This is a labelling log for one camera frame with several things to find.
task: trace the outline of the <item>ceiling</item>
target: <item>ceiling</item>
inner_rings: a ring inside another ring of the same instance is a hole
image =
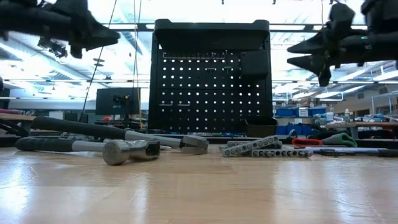
[[[114,0],[88,0],[89,10],[103,24],[108,24]],[[347,0],[346,3],[357,11],[355,24],[363,24],[359,13],[362,0]],[[329,0],[117,0],[112,23],[153,23],[156,19],[168,18],[173,22],[253,22],[256,19],[267,19],[272,24],[322,24],[327,21],[330,10]],[[134,64],[135,39],[137,35],[137,64]],[[350,89],[351,84],[331,85],[328,89],[319,88],[316,76],[286,62],[290,54],[286,49],[294,44],[314,36],[315,33],[273,32],[271,33],[272,77],[275,80],[273,92],[275,98],[293,98],[294,95],[306,92],[323,92],[339,88],[339,91]],[[94,83],[89,91],[89,100],[94,100],[98,88],[137,86],[148,88],[150,79],[150,55],[152,32],[122,32],[118,44],[103,49],[94,49],[83,53],[82,59],[71,56],[56,60],[53,53],[37,46],[39,37],[10,33],[10,41],[0,40],[0,76],[11,79],[6,87],[12,88],[15,97],[59,97],[83,98],[86,95],[87,82],[46,82],[46,80],[89,80],[100,58],[94,79],[112,79],[112,83]],[[67,46],[66,42],[57,41]],[[342,65],[332,68],[332,80],[372,80],[377,75],[395,70],[395,62],[367,63],[365,67]],[[134,83],[116,82],[115,80],[133,79]],[[276,81],[296,80],[302,83],[276,83]],[[149,98],[145,91],[144,100]]]

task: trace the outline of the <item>black rubber grip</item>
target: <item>black rubber grip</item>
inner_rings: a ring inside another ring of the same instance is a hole
[[[396,149],[379,149],[379,157],[398,157]]]
[[[126,130],[114,127],[107,127],[97,124],[85,124],[75,121],[64,121],[61,119],[39,116],[33,120],[32,126],[41,130],[63,131],[75,134],[84,134],[100,138],[122,139]]]
[[[73,152],[71,139],[36,139],[22,138],[15,143],[15,147],[22,151]]]

